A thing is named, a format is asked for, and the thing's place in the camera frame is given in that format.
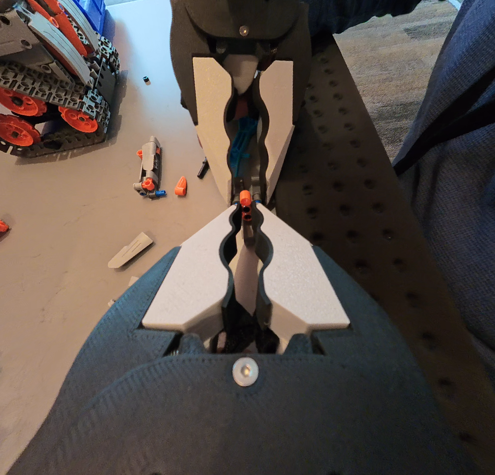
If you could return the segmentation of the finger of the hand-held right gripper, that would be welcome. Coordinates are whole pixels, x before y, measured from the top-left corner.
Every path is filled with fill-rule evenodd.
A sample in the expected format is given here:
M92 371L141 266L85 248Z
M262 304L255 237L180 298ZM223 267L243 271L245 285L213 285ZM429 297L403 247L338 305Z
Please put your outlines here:
M231 142L225 128L225 116L233 96L232 77L211 57L194 57L193 70L197 109L196 133L219 192L230 205L232 173L227 155Z
M257 138L260 139L262 125L268 125L264 141L268 152L266 204L274 193L294 131L293 66L292 61L276 60L261 72L259 79L261 100L268 111L268 118L261 118L257 126Z

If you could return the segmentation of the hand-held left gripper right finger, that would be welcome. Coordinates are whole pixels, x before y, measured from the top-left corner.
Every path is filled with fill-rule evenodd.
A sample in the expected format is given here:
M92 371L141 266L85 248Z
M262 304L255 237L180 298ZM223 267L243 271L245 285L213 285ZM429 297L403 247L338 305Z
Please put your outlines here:
M262 261L256 314L274 333L345 329L350 320L312 244L262 204L253 207L255 252Z

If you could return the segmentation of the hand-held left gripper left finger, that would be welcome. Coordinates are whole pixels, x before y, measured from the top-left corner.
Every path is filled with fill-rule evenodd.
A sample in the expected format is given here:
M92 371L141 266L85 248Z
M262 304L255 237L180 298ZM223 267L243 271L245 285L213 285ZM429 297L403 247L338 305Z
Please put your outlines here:
M181 244L142 320L144 328L220 332L229 278L220 245L233 232L229 218L235 209L230 206Z

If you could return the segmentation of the grey orange brick claw assembly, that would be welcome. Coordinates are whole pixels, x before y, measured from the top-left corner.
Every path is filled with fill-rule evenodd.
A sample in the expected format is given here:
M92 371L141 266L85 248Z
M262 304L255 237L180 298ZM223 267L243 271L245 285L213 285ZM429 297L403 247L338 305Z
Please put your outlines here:
M240 192L242 190L249 190L251 193L252 203L251 203L251 215L252 215L252 206L255 202L262 201L262 192L261 192L261 184L258 175L252 175L249 185L244 184L244 179L240 176L234 178L233 182L233 203L237 203L240 205ZM252 227L252 220L250 223L246 223L242 220L242 230L243 230L243 239L244 244L249 247L254 245L254 232Z

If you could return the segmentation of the grey white orange brick arm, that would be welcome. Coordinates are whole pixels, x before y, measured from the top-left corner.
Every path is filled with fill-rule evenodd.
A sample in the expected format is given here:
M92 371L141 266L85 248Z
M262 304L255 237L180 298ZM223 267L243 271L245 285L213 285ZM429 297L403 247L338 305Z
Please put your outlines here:
M141 159L141 168L138 182L133 184L134 190L144 198L163 198L166 192L160 189L162 153L158 139L151 136L137 155Z

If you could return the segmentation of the cyan plastic brick tool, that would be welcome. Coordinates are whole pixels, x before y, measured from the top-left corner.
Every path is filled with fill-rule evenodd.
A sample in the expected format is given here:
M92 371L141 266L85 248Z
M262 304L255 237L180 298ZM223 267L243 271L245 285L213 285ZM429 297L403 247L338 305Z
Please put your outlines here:
M249 158L245 153L252 136L257 131L258 121L249 116L241 117L238 121L238 131L232 142L232 148L229 154L229 165L233 177L238 177L240 162L242 158Z

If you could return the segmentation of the white curved blade panel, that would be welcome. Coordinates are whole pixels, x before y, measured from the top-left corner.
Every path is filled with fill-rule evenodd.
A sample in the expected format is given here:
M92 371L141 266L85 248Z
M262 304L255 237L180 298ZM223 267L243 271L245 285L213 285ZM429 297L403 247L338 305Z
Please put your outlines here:
M108 268L118 269L153 244L153 240L141 232L131 243L124 246L109 262Z

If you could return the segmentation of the black perforated pad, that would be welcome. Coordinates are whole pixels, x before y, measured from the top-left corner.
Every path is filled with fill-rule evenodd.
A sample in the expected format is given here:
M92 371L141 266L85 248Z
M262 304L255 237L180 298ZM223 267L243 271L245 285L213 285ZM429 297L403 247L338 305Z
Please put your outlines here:
M338 45L313 38L311 73L277 214L387 311L455 437L494 474L494 392Z

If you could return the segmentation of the grey tracked toy robot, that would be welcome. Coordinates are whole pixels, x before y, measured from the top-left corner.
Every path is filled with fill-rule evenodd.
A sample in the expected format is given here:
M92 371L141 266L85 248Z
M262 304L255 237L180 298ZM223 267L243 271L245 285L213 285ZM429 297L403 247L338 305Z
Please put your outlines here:
M73 0L1 0L1 151L39 157L105 141L119 67Z

